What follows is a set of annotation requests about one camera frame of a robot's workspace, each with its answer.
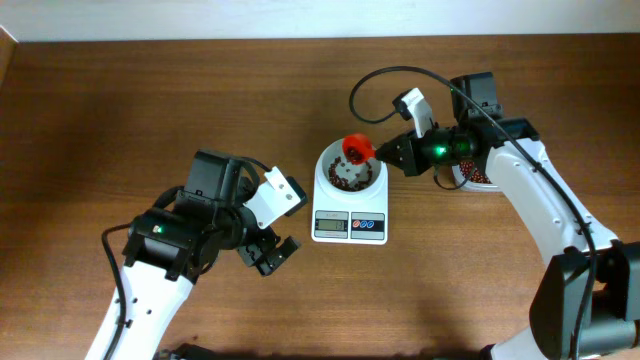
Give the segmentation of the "orange measuring scoop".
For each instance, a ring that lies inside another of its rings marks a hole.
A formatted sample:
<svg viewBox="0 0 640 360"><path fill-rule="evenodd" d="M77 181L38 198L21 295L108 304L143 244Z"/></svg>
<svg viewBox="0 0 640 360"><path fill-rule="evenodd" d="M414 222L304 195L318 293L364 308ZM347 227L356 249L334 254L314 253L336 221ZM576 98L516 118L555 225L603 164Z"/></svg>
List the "orange measuring scoop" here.
<svg viewBox="0 0 640 360"><path fill-rule="evenodd" d="M375 157L370 139L361 133L346 136L342 142L342 151L346 160L353 165L361 165Z"/></svg>

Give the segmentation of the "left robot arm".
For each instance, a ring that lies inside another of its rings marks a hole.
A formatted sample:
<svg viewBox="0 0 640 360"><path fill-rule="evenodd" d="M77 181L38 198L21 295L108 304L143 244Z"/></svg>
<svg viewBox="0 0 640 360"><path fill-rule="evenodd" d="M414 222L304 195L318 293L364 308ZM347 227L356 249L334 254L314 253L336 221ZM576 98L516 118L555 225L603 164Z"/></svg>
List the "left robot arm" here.
<svg viewBox="0 0 640 360"><path fill-rule="evenodd" d="M101 241L116 288L87 356L150 359L198 278L223 251L236 252L263 277L298 248L272 224L307 202L297 181L277 167L248 157L199 150L187 181L162 193L153 205L122 225L124 262Z"/></svg>

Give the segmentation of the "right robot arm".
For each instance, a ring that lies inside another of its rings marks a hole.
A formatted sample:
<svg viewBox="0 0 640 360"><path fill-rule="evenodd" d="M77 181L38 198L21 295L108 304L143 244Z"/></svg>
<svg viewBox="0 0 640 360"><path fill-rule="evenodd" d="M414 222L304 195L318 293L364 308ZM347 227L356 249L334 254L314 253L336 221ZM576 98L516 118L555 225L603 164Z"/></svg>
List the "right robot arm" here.
<svg viewBox="0 0 640 360"><path fill-rule="evenodd" d="M546 266L528 327L486 346L483 359L593 359L639 345L639 245L623 243L579 201L552 165L537 130L507 118L491 73L446 81L456 124L440 127L418 89L395 113L413 130L377 159L407 176L470 161L514 207Z"/></svg>

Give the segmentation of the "white round bowl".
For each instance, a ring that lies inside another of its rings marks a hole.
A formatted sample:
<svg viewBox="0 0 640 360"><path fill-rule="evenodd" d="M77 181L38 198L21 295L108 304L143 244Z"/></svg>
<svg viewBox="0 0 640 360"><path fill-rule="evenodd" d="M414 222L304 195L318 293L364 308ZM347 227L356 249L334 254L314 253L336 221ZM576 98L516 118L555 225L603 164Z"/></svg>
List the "white round bowl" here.
<svg viewBox="0 0 640 360"><path fill-rule="evenodd" d="M342 142L343 140L339 139L333 142L330 146L328 146L323 151L323 153L319 158L319 173L317 175L317 178L320 184L324 185L328 190L336 190L338 192L340 191L347 192L347 191L339 190L334 186L332 186L328 179L328 168L329 168L329 165L332 163L332 161L338 156L346 160L342 151ZM368 162L373 168L373 181L371 182L368 188L361 191L357 191L357 192L362 192L362 191L372 189L374 186L377 186L379 183L381 183L385 177L384 171L386 170L386 168L382 165L381 162L375 159L369 159L366 162Z"/></svg>

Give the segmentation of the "clear plastic container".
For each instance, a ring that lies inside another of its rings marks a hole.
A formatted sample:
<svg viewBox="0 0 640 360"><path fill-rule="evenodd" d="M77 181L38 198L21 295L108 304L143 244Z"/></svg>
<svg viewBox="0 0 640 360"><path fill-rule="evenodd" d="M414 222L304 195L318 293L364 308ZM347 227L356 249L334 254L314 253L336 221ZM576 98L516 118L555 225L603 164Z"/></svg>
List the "clear plastic container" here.
<svg viewBox="0 0 640 360"><path fill-rule="evenodd" d="M454 177L455 185L459 186L461 190L469 191L469 192L489 192L489 193L501 192L499 187L493 184L492 182L490 184L477 184L477 183L469 182L467 179L464 179L460 173L459 165L454 165L452 167L452 174Z"/></svg>

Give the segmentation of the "white digital kitchen scale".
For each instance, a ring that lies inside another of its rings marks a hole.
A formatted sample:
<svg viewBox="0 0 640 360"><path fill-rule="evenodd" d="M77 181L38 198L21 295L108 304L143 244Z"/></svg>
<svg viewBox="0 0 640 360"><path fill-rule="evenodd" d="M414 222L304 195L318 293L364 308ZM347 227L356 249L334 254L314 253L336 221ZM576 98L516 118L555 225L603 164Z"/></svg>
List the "white digital kitchen scale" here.
<svg viewBox="0 0 640 360"><path fill-rule="evenodd" d="M388 170L384 180L362 192L328 190L315 167L311 236L316 242L384 245L389 239Z"/></svg>

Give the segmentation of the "red beans in bowl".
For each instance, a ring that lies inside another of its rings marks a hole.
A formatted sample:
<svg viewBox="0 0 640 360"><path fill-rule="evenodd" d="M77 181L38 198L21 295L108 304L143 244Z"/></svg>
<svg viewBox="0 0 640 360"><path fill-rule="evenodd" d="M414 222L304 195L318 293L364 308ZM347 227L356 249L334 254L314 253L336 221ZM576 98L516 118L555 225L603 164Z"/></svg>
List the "red beans in bowl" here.
<svg viewBox="0 0 640 360"><path fill-rule="evenodd" d="M354 165L338 156L329 165L328 179L339 190L357 192L369 187L373 181L373 168L368 162Z"/></svg>

